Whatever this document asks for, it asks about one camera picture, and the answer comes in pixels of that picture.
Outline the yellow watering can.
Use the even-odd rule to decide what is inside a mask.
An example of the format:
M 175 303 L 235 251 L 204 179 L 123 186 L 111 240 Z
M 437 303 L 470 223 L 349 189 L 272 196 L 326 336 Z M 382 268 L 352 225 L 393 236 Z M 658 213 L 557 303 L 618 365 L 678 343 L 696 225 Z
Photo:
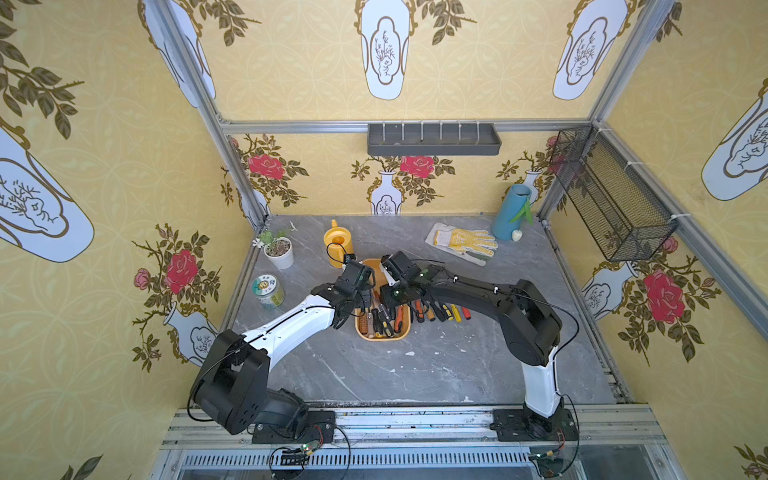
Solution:
M 336 219 L 331 220 L 331 227 L 323 236 L 326 255 L 333 267 L 342 268 L 345 259 L 354 254 L 351 232 L 341 227 Z

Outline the orange handled screwdriver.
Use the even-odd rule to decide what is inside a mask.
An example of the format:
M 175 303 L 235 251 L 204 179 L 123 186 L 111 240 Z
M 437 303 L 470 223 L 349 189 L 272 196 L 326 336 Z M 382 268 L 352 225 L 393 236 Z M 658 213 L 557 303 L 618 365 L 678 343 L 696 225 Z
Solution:
M 413 308 L 414 308 L 415 313 L 416 313 L 416 321 L 418 323 L 423 323 L 425 321 L 425 312 L 424 312 L 424 307 L 423 307 L 421 301 L 420 300 L 415 300 L 413 302 Z

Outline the yellow storage box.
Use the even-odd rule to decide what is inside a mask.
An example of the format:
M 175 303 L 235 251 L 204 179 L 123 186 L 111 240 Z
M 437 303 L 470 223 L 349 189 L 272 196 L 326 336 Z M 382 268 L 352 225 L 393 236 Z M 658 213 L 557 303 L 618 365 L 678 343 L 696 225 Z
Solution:
M 404 339 L 416 320 L 416 311 L 408 304 L 387 309 L 380 293 L 388 287 L 388 280 L 381 269 L 381 262 L 365 259 L 362 263 L 373 270 L 371 288 L 364 294 L 364 307 L 353 311 L 354 328 L 360 338 L 369 342 L 392 342 Z

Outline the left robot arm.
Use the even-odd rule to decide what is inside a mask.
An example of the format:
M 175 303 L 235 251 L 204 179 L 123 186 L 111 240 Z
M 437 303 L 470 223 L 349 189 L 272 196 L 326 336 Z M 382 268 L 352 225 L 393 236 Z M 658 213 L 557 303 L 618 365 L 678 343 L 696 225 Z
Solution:
M 297 438 L 306 428 L 308 406 L 297 395 L 268 387 L 274 366 L 313 335 L 338 329 L 365 307 L 373 270 L 351 260 L 333 283 L 311 290 L 298 305 L 256 329 L 219 333 L 190 389 L 187 405 L 232 435 L 266 425 Z

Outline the round tape tin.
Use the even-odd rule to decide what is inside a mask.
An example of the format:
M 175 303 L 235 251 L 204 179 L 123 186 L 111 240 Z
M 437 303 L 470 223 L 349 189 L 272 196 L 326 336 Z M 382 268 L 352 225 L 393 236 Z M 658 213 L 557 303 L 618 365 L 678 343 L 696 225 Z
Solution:
M 274 274 L 259 275 L 252 284 L 252 293 L 265 308 L 277 308 L 285 299 L 284 289 Z

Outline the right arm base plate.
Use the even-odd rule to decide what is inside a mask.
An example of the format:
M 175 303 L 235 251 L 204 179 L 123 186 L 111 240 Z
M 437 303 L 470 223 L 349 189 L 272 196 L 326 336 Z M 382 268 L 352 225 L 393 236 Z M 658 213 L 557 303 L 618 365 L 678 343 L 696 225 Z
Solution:
M 490 430 L 500 442 L 574 442 L 579 438 L 576 419 L 567 408 L 560 407 L 544 417 L 526 406 L 495 409 Z

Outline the black yellow screwdriver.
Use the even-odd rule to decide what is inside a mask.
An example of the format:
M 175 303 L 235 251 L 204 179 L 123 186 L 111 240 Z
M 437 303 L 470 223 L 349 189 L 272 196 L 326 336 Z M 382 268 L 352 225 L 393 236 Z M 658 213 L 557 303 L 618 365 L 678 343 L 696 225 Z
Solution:
M 442 305 L 442 309 L 443 309 L 443 311 L 445 313 L 447 321 L 454 321 L 455 320 L 453 310 L 450 308 L 449 305 L 443 304 Z

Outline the yellow white work glove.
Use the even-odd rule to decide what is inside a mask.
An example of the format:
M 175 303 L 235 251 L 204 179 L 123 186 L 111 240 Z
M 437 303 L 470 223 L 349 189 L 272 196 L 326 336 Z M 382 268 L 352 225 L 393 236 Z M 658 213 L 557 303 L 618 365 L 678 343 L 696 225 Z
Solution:
M 494 257 L 499 247 L 487 230 L 468 230 L 442 223 L 433 225 L 425 243 L 480 267 Z

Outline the black handled screwdriver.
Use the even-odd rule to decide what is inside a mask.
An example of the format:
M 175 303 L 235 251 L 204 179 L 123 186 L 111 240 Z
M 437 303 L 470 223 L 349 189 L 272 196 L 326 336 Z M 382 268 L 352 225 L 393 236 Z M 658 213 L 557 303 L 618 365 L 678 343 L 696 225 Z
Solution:
M 447 316 L 445 314 L 445 311 L 443 310 L 443 308 L 442 308 L 442 306 L 440 304 L 434 304 L 433 305 L 433 310 L 435 311 L 436 317 L 441 322 L 446 322 L 447 321 Z

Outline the yellow handled screwdriver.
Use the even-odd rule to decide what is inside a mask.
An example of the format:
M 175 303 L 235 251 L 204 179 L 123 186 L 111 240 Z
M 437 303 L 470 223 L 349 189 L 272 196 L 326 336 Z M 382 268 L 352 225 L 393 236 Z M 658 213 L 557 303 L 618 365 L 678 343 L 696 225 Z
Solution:
M 454 320 L 457 323 L 461 323 L 463 321 L 463 317 L 462 317 L 461 311 L 458 308 L 458 306 L 455 305 L 455 304 L 452 304 L 451 305 L 451 310 L 452 310 L 452 316 L 453 316 Z

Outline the grey wall shelf rack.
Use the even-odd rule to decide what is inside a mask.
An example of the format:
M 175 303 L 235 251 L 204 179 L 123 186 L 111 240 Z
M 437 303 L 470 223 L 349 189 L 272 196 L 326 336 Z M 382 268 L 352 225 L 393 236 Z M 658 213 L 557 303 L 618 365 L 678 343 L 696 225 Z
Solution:
M 369 123 L 371 156 L 496 156 L 502 140 L 493 123 L 418 121 Z

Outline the teal vase with flower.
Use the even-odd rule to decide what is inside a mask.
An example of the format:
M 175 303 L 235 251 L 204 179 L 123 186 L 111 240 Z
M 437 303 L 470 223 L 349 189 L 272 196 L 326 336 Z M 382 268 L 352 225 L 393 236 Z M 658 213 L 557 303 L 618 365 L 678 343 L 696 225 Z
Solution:
M 523 222 L 533 223 L 531 189 L 523 184 L 514 184 L 508 190 L 500 210 L 491 226 L 492 234 L 499 240 L 512 240 Z

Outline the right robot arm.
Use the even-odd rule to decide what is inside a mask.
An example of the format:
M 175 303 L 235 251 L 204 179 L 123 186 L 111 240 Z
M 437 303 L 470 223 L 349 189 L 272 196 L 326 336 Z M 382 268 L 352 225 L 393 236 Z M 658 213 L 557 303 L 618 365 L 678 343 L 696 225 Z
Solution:
M 380 297 L 389 309 L 421 304 L 425 315 L 458 321 L 454 310 L 462 307 L 499 325 L 506 348 L 523 371 L 525 399 L 518 430 L 545 440 L 564 433 L 575 420 L 568 416 L 557 386 L 562 320 L 532 282 L 489 283 L 452 273 L 441 264 L 419 266 L 403 252 L 384 256 L 381 270 L 388 285 Z

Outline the white potted plant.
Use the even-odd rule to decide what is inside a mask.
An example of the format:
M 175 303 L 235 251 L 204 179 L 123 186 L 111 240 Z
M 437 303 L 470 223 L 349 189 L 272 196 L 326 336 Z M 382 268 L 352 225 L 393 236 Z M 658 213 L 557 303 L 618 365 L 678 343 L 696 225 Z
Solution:
M 294 249 L 287 230 L 264 229 L 252 240 L 278 270 L 287 270 L 294 264 Z

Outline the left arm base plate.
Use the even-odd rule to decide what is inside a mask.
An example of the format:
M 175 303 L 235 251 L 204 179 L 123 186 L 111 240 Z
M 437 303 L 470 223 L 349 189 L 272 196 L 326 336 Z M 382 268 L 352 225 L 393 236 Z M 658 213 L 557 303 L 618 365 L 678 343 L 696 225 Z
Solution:
M 250 426 L 247 433 L 253 444 L 304 444 L 317 440 L 321 445 L 333 441 L 336 413 L 332 410 L 308 410 L 286 427 L 258 423 Z

